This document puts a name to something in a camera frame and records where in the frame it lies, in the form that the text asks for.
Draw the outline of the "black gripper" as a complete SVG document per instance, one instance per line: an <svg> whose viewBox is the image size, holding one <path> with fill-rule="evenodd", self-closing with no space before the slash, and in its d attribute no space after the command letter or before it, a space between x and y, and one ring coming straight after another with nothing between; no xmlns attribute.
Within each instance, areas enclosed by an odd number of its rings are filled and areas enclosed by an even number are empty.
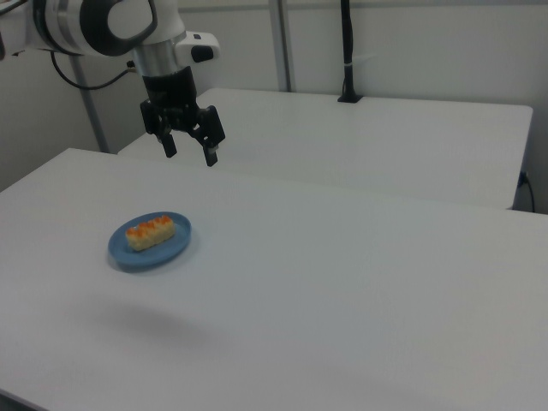
<svg viewBox="0 0 548 411"><path fill-rule="evenodd" d="M172 129L189 133L202 146L208 167L217 163L217 149L225 133L215 106L201 109L194 74L186 67L165 76L142 78L148 99L140 104L146 132L155 134L165 156L177 154Z"/></svg>

